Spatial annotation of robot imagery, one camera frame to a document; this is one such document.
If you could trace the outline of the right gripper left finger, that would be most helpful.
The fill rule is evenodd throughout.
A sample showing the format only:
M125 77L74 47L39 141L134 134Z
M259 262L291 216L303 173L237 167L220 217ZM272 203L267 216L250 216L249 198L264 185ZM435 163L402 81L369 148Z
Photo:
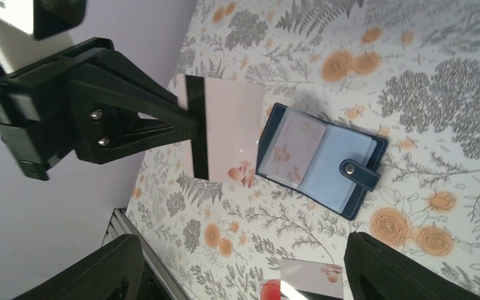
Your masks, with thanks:
M141 242L123 234L16 299L137 299L144 269Z

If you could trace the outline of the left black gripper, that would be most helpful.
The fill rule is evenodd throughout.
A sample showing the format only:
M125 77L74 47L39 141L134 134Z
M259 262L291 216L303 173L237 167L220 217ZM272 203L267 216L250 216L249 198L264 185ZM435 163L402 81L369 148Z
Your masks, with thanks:
M49 180L73 148L106 164L201 135L198 117L113 48L93 37L0 76L0 137L25 176Z

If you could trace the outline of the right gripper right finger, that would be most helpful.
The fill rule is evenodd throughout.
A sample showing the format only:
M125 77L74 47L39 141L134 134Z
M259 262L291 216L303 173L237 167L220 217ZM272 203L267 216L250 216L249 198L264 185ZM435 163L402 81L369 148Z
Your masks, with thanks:
M344 263L354 299L480 299L365 232L348 236Z

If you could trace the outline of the white card black stripe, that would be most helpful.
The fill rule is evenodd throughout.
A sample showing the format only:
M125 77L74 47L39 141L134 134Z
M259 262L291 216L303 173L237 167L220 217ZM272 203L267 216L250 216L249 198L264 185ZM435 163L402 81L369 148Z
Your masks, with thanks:
M262 159L259 173L278 183L298 187L326 132L326 124L287 108Z
M261 136L264 87L250 82L178 74L177 103L196 116L198 137L183 141L190 178L252 188Z

